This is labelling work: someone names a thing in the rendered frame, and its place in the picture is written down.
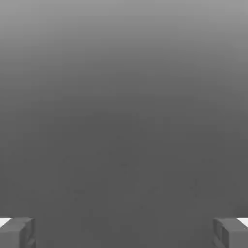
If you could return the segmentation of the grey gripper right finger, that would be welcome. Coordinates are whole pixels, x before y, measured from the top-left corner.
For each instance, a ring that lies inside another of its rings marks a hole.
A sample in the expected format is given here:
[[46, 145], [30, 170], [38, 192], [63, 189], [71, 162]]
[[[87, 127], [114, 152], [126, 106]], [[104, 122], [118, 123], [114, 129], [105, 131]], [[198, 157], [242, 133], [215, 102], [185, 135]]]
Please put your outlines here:
[[214, 218], [213, 248], [248, 248], [248, 217]]

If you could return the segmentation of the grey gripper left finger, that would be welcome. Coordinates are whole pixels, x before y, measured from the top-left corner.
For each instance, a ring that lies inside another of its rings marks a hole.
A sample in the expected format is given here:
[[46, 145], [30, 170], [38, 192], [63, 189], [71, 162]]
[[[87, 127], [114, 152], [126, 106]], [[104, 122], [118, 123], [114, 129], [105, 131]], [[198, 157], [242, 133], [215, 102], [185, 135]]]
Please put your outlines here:
[[35, 219], [0, 217], [0, 248], [36, 248]]

